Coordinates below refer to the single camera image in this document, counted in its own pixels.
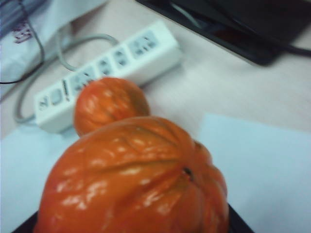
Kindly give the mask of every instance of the tomato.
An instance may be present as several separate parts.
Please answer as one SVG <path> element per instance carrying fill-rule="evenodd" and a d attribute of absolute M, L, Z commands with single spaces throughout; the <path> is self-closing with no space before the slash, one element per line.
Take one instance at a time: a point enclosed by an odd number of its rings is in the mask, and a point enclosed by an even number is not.
<path fill-rule="evenodd" d="M 102 78 L 81 91 L 75 106 L 74 127 L 82 136 L 117 120 L 149 114 L 148 102 L 137 85 L 125 79 Z"/>
<path fill-rule="evenodd" d="M 159 117 L 81 137 L 47 179 L 34 233 L 227 233 L 226 184 L 208 150 Z"/>

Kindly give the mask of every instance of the desk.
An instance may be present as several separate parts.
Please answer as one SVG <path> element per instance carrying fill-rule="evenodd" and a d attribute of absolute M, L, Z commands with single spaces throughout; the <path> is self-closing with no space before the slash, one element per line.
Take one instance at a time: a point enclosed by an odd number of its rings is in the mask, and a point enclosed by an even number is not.
<path fill-rule="evenodd" d="M 269 67 L 253 65 L 134 0 L 111 0 L 72 25 L 76 36 L 107 33 L 123 41 L 158 19 L 168 25 L 185 56 L 181 66 L 143 87 L 154 115 L 169 118 L 193 136 L 206 112 L 311 132 L 310 58 L 286 54 Z M 311 48 L 311 27 L 295 45 Z M 66 56 L 78 66 L 108 48 L 108 43 L 94 41 Z M 37 91 L 69 73 L 59 62 L 52 64 L 26 95 L 24 115 L 33 113 Z M 18 86 L 1 103 L 2 138 L 17 127 L 12 117 L 17 95 Z"/>

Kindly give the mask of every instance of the black tray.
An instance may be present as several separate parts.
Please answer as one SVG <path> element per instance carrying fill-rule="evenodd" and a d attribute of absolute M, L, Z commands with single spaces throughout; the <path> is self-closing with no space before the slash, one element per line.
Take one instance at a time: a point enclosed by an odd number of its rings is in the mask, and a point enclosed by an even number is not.
<path fill-rule="evenodd" d="M 229 213 L 230 213 L 229 233 L 254 233 L 230 205 L 229 205 Z M 36 222 L 37 222 L 37 212 L 34 213 L 29 219 L 27 219 L 12 233 L 33 233 L 33 228 Z"/>

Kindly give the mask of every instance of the black cable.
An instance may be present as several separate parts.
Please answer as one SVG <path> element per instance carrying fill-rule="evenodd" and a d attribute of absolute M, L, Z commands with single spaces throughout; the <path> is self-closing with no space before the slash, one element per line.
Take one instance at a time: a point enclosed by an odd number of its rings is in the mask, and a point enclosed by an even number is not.
<path fill-rule="evenodd" d="M 28 15 L 28 12 L 26 11 L 26 8 L 22 2 L 23 0 L 18 0 L 18 3 L 20 5 L 20 8 L 24 14 L 24 17 L 25 19 L 27 20 L 27 23 L 28 23 L 28 26 L 30 28 L 30 31 L 31 31 L 31 34 L 32 36 L 35 38 L 35 40 L 37 41 L 38 45 L 39 45 L 39 48 L 40 48 L 40 57 L 41 57 L 41 60 L 40 60 L 40 63 L 38 65 L 36 65 L 31 71 L 29 71 L 28 73 L 24 74 L 20 79 L 16 80 L 16 81 L 12 81 L 12 82 L 0 82 L 0 84 L 13 84 L 13 83 L 19 83 L 19 82 L 22 82 L 26 79 L 28 79 L 31 75 L 33 75 L 43 64 L 44 64 L 44 61 L 45 61 L 45 52 L 44 52 L 44 49 L 43 49 L 43 45 L 37 35 L 37 33 L 35 32 L 31 22 L 29 21 L 29 15 Z"/>
<path fill-rule="evenodd" d="M 286 51 L 286 52 L 291 53 L 291 54 L 311 57 L 311 50 L 295 47 L 293 45 L 289 45 L 287 43 L 281 42 L 280 40 L 278 40 L 276 38 L 264 35 L 258 31 L 256 31 L 255 29 L 251 28 L 250 26 L 248 26 L 244 22 L 241 22 L 234 15 L 230 14 L 224 7 L 217 4 L 215 0 L 205 0 L 205 2 L 210 4 L 215 10 L 217 10 L 219 13 L 221 13 L 228 20 L 239 25 L 239 27 L 241 29 L 247 31 L 248 33 L 250 33 L 254 36 L 256 36 L 258 39 L 261 39 L 263 42 L 272 44 L 272 45 L 280 48 L 281 50 Z"/>

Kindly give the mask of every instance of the power cord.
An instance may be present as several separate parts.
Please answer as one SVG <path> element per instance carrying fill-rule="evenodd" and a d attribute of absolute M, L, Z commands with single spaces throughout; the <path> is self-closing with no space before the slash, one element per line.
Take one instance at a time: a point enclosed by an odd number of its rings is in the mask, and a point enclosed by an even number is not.
<path fill-rule="evenodd" d="M 94 34 L 92 36 L 89 36 L 91 39 L 104 39 L 104 40 L 108 40 L 113 46 L 118 44 L 119 42 L 113 38 L 110 35 L 107 34 Z M 78 68 L 74 67 L 70 64 L 67 63 L 67 61 L 65 60 L 64 56 L 63 56 L 63 51 L 62 51 L 62 46 L 61 46 L 61 32 L 58 31 L 56 34 L 56 50 L 57 50 L 57 56 L 58 59 L 60 61 L 60 63 L 67 68 L 68 70 L 71 71 L 76 71 Z"/>
<path fill-rule="evenodd" d="M 0 84 L 13 84 L 13 83 L 19 83 L 19 82 L 22 82 L 26 79 L 28 79 L 29 77 L 31 77 L 40 67 L 43 66 L 44 64 L 44 60 L 45 60 L 45 52 L 44 52 L 44 49 L 43 49 L 43 45 L 37 35 L 37 33 L 35 32 L 30 20 L 29 20 L 29 15 L 28 15 L 28 12 L 26 11 L 26 8 L 22 2 L 22 0 L 18 0 L 18 4 L 24 14 L 24 18 L 27 20 L 27 23 L 28 23 L 28 26 L 29 26 L 29 29 L 30 29 L 30 32 L 31 32 L 31 35 L 35 38 L 35 40 L 37 41 L 37 44 L 39 45 L 39 48 L 40 48 L 40 63 L 37 64 L 31 71 L 25 73 L 20 79 L 16 80 L 16 81 L 12 81 L 12 82 L 0 82 Z"/>
<path fill-rule="evenodd" d="M 175 10 L 183 14 L 194 26 L 196 26 L 197 28 L 202 28 L 199 22 L 190 13 L 188 13 L 186 10 L 176 5 L 175 3 L 172 3 L 171 1 L 170 4 Z"/>
<path fill-rule="evenodd" d="M 68 51 L 84 42 L 90 41 L 90 40 L 95 40 L 95 39 L 105 39 L 108 40 L 112 45 L 115 45 L 118 43 L 118 41 L 106 34 L 95 34 L 95 35 L 89 35 L 89 36 L 85 36 L 82 38 L 78 38 L 75 39 L 73 41 L 71 41 L 68 45 L 65 46 L 64 51 Z M 54 62 L 56 59 L 58 58 L 58 54 L 57 52 L 55 54 L 53 54 L 51 56 L 50 59 L 48 59 L 44 65 L 42 65 L 41 67 L 39 67 L 36 71 L 34 71 L 27 79 L 27 81 L 22 83 L 22 87 L 21 87 L 21 92 L 17 98 L 16 104 L 14 106 L 14 120 L 17 123 L 25 123 L 31 119 L 33 119 L 35 116 L 31 115 L 28 117 L 23 117 L 21 114 L 21 106 L 22 106 L 22 102 L 24 100 L 25 94 L 27 93 L 29 87 L 35 82 L 35 80 L 37 79 L 37 77 L 52 63 Z"/>
<path fill-rule="evenodd" d="M 209 5 L 211 5 L 215 10 L 217 10 L 219 13 L 221 13 L 228 20 L 237 24 L 241 29 L 247 31 L 251 35 L 256 36 L 257 38 L 261 39 L 263 42 L 272 44 L 272 45 L 280 48 L 281 50 L 286 51 L 286 52 L 291 53 L 291 54 L 311 57 L 311 50 L 310 49 L 295 47 L 293 45 L 289 45 L 289 44 L 286 44 L 284 42 L 281 42 L 280 40 L 278 40 L 276 38 L 264 35 L 263 33 L 251 28 L 246 23 L 240 21 L 234 15 L 229 13 L 224 7 L 217 4 L 215 0 L 205 0 L 205 2 L 208 3 Z"/>

